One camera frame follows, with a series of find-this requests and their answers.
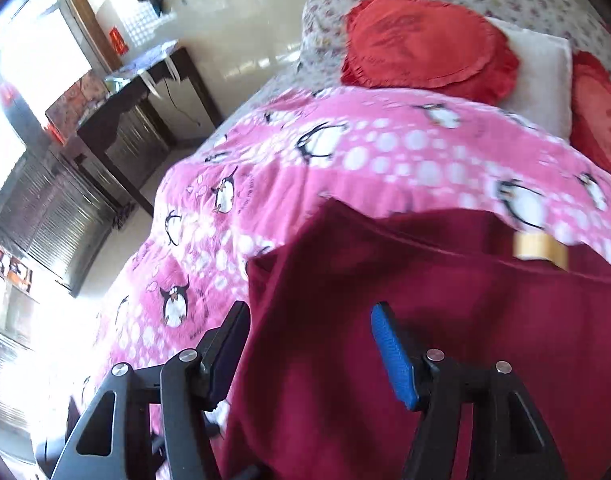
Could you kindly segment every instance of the blue gripper pad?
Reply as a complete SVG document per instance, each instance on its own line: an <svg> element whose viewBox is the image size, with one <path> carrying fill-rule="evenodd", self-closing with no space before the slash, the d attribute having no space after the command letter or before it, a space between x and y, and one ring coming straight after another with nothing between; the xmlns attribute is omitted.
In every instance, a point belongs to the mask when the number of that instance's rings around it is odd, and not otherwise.
<svg viewBox="0 0 611 480"><path fill-rule="evenodd" d="M413 410L419 400L414 381L414 367L405 348L397 336L393 323L396 321L385 311L383 304L372 307L372 335L377 342L383 365L397 399Z"/></svg>

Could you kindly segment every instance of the yellow tag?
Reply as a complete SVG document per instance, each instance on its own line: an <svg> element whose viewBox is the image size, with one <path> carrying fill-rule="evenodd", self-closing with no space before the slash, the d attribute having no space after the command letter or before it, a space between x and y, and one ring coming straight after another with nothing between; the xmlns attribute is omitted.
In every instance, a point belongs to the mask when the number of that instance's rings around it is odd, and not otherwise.
<svg viewBox="0 0 611 480"><path fill-rule="evenodd" d="M514 256L520 260L548 260L568 270L568 247L548 233L514 233Z"/></svg>

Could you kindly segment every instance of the white pillow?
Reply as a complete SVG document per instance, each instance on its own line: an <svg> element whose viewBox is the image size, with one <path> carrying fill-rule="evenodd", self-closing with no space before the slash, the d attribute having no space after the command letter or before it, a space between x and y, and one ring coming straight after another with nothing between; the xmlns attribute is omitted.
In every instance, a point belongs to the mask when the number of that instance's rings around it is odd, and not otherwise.
<svg viewBox="0 0 611 480"><path fill-rule="evenodd" d="M502 20L488 20L505 33L509 47L521 61L517 85L499 107L569 142L572 129L570 42Z"/></svg>

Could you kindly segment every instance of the round red pillow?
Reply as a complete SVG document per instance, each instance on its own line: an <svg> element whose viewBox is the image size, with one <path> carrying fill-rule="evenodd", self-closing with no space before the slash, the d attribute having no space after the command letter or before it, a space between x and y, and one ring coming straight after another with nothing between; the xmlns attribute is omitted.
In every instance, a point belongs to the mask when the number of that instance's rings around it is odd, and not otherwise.
<svg viewBox="0 0 611 480"><path fill-rule="evenodd" d="M483 16L437 0L363 0L348 14L344 84L409 87L496 104L519 60Z"/></svg>

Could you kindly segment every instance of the red pillow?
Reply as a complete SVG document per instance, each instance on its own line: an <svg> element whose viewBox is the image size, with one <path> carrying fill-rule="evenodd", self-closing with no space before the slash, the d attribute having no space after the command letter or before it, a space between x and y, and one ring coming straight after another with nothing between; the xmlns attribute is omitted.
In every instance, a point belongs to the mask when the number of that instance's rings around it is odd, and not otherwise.
<svg viewBox="0 0 611 480"><path fill-rule="evenodd" d="M344 84L410 87L496 104L519 59L483 16L438 0L363 0L348 14Z"/></svg>
<svg viewBox="0 0 611 480"><path fill-rule="evenodd" d="M570 144L611 173L611 81L588 52L574 56Z"/></svg>

